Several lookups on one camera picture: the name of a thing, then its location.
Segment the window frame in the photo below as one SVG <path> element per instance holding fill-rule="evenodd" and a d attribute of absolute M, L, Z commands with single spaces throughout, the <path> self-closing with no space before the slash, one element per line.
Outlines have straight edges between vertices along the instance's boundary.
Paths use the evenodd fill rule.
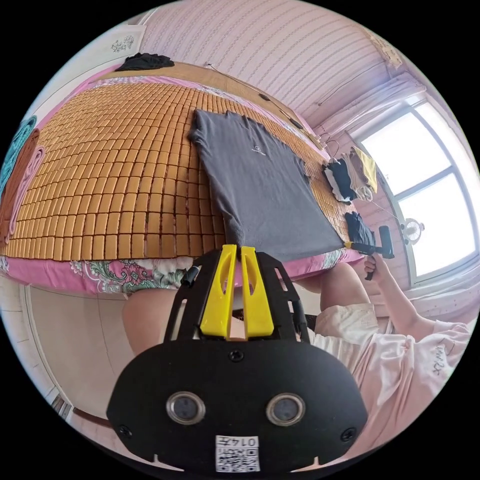
<path fill-rule="evenodd" d="M 415 110 L 416 107 L 419 107 L 420 105 L 423 105 L 425 103 L 429 103 L 443 118 L 445 119 L 445 115 L 442 114 L 441 111 L 439 111 L 438 108 L 436 108 L 435 105 L 433 105 L 427 98 L 422 99 L 421 101 L 418 101 L 412 105 L 402 102 L 400 105 L 400 108 L 396 110 L 394 113 L 389 115 L 387 118 L 384 118 L 383 120 L 375 123 L 374 125 L 368 127 L 364 131 L 362 131 L 359 135 L 355 135 L 355 132 L 351 133 L 350 136 L 353 139 L 353 142 L 356 144 L 358 148 L 366 152 L 368 155 L 370 153 L 368 152 L 368 149 L 363 145 L 363 141 L 366 140 L 368 137 L 371 135 L 377 133 L 379 130 L 383 129 L 387 125 L 391 124 L 395 120 L 398 120 L 399 118 L 403 117 L 404 115 L 411 113 L 414 115 L 415 118 L 417 118 L 421 124 L 427 129 L 427 131 L 432 135 L 433 139 L 437 142 L 437 144 L 440 146 L 442 149 L 443 153 L 446 155 L 448 161 L 450 162 L 450 165 L 445 168 L 444 170 L 440 171 L 439 173 L 436 173 L 435 175 L 431 176 L 430 178 L 421 181 L 417 185 L 414 185 L 413 187 L 410 187 L 404 191 L 401 191 L 400 193 L 394 195 L 392 190 L 390 189 L 390 186 L 388 184 L 388 181 L 384 177 L 383 173 L 381 170 L 377 167 L 377 172 L 378 172 L 378 177 L 380 179 L 380 182 L 382 184 L 382 188 L 385 191 L 386 196 L 388 197 L 388 200 L 390 202 L 390 205 L 393 209 L 394 214 L 398 218 L 398 228 L 400 228 L 400 223 L 405 223 L 405 218 L 403 216 L 402 210 L 399 205 L 399 201 L 404 200 L 428 187 L 431 185 L 435 184 L 436 182 L 442 180 L 445 178 L 447 175 L 453 174 L 456 178 L 456 181 L 458 182 L 458 185 L 460 187 L 460 190 L 463 194 L 463 199 L 465 201 L 465 205 L 468 210 L 468 214 L 470 216 L 470 221 L 472 225 L 472 230 L 473 230 L 473 238 L 475 242 L 475 251 L 471 253 L 470 255 L 462 258 L 461 260 L 456 261 L 455 263 L 451 263 L 450 265 L 447 265 L 445 267 L 439 268 L 437 270 L 434 270 L 430 273 L 425 273 L 423 275 L 417 275 L 417 269 L 415 265 L 415 257 L 414 257 L 414 252 L 413 252 L 413 247 L 409 243 L 408 245 L 404 246 L 404 250 L 406 253 L 406 257 L 408 260 L 408 276 L 409 276 L 409 282 L 410 282 L 410 287 L 416 287 L 416 286 L 422 286 L 425 284 L 430 284 L 434 283 L 437 281 L 440 281 L 442 278 L 445 278 L 447 276 L 451 276 L 457 273 L 462 272 L 463 270 L 467 269 L 471 265 L 473 265 L 475 262 L 477 262 L 480 258 L 480 238 L 479 238 L 479 226 L 477 224 L 477 218 L 475 215 L 474 207 L 472 204 L 472 200 L 470 198 L 467 186 L 465 185 L 465 182 L 463 180 L 462 174 L 455 163 L 454 158 L 450 154 L 449 150 L 443 143 L 442 139 L 437 135 L 435 130 L 430 126 L 430 124 Z"/>

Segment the pink bedsheet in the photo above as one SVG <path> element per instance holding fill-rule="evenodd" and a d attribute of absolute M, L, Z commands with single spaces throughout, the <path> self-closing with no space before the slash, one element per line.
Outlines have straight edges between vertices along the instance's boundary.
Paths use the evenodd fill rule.
<path fill-rule="evenodd" d="M 284 120 L 256 104 L 221 90 L 195 82 L 164 76 L 122 77 L 98 80 L 99 77 L 114 71 L 118 66 L 119 65 L 115 65 L 107 68 L 84 81 L 59 105 L 53 108 L 48 115 L 38 122 L 38 128 L 41 129 L 72 97 L 85 90 L 117 83 L 169 83 L 199 89 L 242 103 L 270 118 L 272 121 L 283 125 L 295 135 L 300 136 L 312 148 L 324 156 L 324 158 L 328 157 L 325 152 L 318 150 L 310 140 L 306 139 L 304 135 Z M 298 279 L 330 269 L 339 262 L 354 263 L 362 257 L 363 256 L 356 251 L 341 249 L 324 255 L 287 262 L 284 266 L 290 278 Z M 166 260 L 55 261 L 0 256 L 0 273 L 26 285 L 32 284 L 70 292 L 89 294 L 131 293 L 145 288 L 178 288 L 184 271 L 192 265 L 192 261 L 191 258 L 187 257 Z M 241 284 L 242 276 L 240 266 L 238 266 L 235 274 L 235 285 L 240 286 Z"/>
<path fill-rule="evenodd" d="M 331 269 L 339 262 L 363 258 L 354 250 L 336 250 L 324 255 L 286 262 L 288 276 L 295 280 Z M 24 285 L 87 294 L 131 293 L 142 289 L 177 289 L 193 259 L 137 259 L 112 261 L 28 260 L 0 256 L 0 274 Z M 242 285 L 240 264 L 235 286 Z"/>

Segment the person's hand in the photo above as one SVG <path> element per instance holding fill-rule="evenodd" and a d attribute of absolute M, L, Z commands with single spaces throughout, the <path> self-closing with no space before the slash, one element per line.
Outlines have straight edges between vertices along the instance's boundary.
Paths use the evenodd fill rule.
<path fill-rule="evenodd" d="M 372 280 L 382 283 L 390 276 L 390 270 L 385 263 L 385 260 L 378 253 L 374 253 L 365 259 L 365 273 L 373 272 Z"/>

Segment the person's arm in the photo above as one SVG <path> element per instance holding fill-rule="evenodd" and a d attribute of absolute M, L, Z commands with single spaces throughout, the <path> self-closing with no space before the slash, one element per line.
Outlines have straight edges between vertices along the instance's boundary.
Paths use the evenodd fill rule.
<path fill-rule="evenodd" d="M 378 285 L 397 333 L 411 335 L 417 341 L 433 333 L 435 321 L 417 313 L 380 255 L 375 253 L 365 261 L 365 271 L 373 271 L 372 280 Z"/>

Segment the qr code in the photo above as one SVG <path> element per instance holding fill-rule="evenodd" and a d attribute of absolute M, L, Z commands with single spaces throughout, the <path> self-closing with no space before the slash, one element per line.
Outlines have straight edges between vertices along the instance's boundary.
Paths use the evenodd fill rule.
<path fill-rule="evenodd" d="M 215 444 L 217 472 L 260 471 L 258 437 L 217 435 Z"/>

